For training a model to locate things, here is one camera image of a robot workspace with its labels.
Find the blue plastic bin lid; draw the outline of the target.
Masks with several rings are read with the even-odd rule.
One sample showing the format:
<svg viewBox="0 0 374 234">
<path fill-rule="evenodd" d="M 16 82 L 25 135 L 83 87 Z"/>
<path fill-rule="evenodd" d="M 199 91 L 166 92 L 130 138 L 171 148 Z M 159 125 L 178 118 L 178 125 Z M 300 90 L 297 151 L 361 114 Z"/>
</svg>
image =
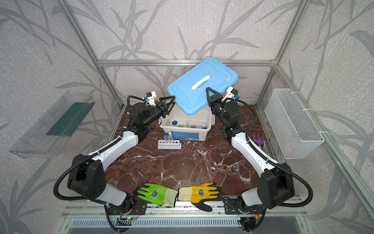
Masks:
<svg viewBox="0 0 374 234">
<path fill-rule="evenodd" d="M 222 94 L 239 79 L 238 74 L 215 58 L 207 58 L 168 86 L 176 104 L 187 115 L 208 105 L 206 89 Z"/>
</svg>

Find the white plastic storage bin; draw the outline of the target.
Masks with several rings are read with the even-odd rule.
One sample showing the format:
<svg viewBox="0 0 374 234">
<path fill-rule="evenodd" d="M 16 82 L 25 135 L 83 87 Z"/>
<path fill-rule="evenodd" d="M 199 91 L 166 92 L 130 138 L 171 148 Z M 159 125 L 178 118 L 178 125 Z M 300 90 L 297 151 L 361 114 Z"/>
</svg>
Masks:
<svg viewBox="0 0 374 234">
<path fill-rule="evenodd" d="M 173 120 L 178 121 L 176 126 L 172 125 Z M 202 128 L 203 123 L 207 124 L 206 129 Z M 194 115 L 187 115 L 178 105 L 175 105 L 171 113 L 161 119 L 160 127 L 165 133 L 171 134 L 174 139 L 205 141 L 208 132 L 214 124 L 215 116 L 208 106 L 205 106 Z M 197 128 L 190 128 L 191 125 L 196 125 Z"/>
</svg>

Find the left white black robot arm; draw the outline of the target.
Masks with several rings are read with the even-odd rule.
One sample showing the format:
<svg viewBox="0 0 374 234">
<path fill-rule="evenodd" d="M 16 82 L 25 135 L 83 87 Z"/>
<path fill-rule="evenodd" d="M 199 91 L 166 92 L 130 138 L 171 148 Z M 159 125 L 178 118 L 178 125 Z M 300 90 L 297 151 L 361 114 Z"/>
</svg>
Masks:
<svg viewBox="0 0 374 234">
<path fill-rule="evenodd" d="M 141 143 L 150 132 L 150 125 L 170 114 L 175 96 L 161 97 L 153 103 L 141 99 L 129 108 L 127 128 L 104 147 L 88 154 L 74 157 L 72 166 L 57 180 L 54 196 L 60 200 L 81 200 L 128 208 L 131 195 L 110 185 L 105 177 L 106 169 L 127 150 Z"/>
</svg>

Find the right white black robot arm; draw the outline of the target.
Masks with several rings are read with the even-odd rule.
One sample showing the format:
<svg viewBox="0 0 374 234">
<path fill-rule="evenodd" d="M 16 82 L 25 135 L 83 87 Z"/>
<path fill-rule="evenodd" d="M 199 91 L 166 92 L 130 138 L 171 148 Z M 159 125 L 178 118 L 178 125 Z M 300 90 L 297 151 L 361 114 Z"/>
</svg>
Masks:
<svg viewBox="0 0 374 234">
<path fill-rule="evenodd" d="M 287 163 L 280 164 L 267 155 L 248 135 L 248 131 L 238 123 L 241 100 L 224 98 L 211 88 L 206 89 L 207 103 L 222 127 L 220 133 L 228 143 L 237 149 L 256 170 L 260 177 L 258 187 L 240 194 L 246 206 L 263 205 L 268 209 L 276 206 L 303 207 L 313 199 L 313 189 L 309 183 L 292 172 Z M 307 191 L 307 198 L 299 203 L 287 203 L 295 195 L 294 180 L 302 183 Z"/>
</svg>

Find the white test tube rack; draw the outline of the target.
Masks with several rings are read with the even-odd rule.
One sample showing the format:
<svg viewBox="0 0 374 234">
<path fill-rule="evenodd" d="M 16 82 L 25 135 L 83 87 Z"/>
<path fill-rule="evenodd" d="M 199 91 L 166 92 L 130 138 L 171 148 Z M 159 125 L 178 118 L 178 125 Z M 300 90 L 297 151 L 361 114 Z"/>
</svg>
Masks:
<svg viewBox="0 0 374 234">
<path fill-rule="evenodd" d="M 160 150 L 180 150 L 182 143 L 179 140 L 159 140 L 157 148 Z"/>
</svg>

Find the green work glove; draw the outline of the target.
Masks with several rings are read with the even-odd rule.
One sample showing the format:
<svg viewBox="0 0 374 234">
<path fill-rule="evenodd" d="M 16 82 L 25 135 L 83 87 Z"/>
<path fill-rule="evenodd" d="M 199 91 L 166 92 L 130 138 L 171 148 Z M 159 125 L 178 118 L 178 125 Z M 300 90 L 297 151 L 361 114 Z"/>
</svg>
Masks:
<svg viewBox="0 0 374 234">
<path fill-rule="evenodd" d="M 140 187 L 136 187 L 133 191 L 133 200 L 152 203 L 158 206 L 167 205 L 174 207 L 178 191 L 168 187 L 153 184 L 143 183 Z"/>
</svg>

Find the yellow work glove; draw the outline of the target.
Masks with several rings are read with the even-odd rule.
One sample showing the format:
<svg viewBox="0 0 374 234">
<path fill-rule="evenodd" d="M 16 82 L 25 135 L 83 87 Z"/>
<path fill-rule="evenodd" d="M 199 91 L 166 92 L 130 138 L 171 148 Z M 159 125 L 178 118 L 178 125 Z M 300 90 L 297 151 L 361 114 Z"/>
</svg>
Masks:
<svg viewBox="0 0 374 234">
<path fill-rule="evenodd" d="M 192 187 L 182 187 L 178 190 L 178 201 L 188 201 L 199 210 L 212 212 L 213 208 L 206 205 L 208 201 L 223 201 L 224 192 L 215 182 Z"/>
</svg>

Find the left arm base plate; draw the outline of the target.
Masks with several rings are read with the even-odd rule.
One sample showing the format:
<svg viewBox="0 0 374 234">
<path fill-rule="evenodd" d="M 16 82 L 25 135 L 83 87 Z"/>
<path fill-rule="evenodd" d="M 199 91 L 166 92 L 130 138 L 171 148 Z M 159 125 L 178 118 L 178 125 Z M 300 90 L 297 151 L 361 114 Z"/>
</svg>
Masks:
<svg viewBox="0 0 374 234">
<path fill-rule="evenodd" d="M 117 207 L 110 204 L 107 211 L 109 215 L 144 215 L 146 207 L 146 202 L 131 201 L 126 207 Z"/>
</svg>

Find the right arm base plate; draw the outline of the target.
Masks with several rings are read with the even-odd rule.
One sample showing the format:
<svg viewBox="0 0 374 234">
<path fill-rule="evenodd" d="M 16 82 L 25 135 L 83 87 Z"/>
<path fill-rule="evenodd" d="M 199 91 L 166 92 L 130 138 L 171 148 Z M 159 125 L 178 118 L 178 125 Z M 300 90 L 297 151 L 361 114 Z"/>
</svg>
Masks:
<svg viewBox="0 0 374 234">
<path fill-rule="evenodd" d="M 224 210 L 226 215 L 252 215 L 260 216 L 264 213 L 262 206 L 246 206 L 244 201 L 239 198 L 223 198 Z"/>
</svg>

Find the clear acrylic wall shelf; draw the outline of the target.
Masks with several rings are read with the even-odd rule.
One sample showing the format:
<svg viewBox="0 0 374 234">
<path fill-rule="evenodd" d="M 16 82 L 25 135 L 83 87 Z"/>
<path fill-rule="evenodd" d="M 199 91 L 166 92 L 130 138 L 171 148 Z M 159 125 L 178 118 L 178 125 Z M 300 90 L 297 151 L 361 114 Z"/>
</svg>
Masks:
<svg viewBox="0 0 374 234">
<path fill-rule="evenodd" d="M 94 105 L 90 94 L 65 92 L 9 152 L 24 159 L 54 159 Z"/>
</svg>

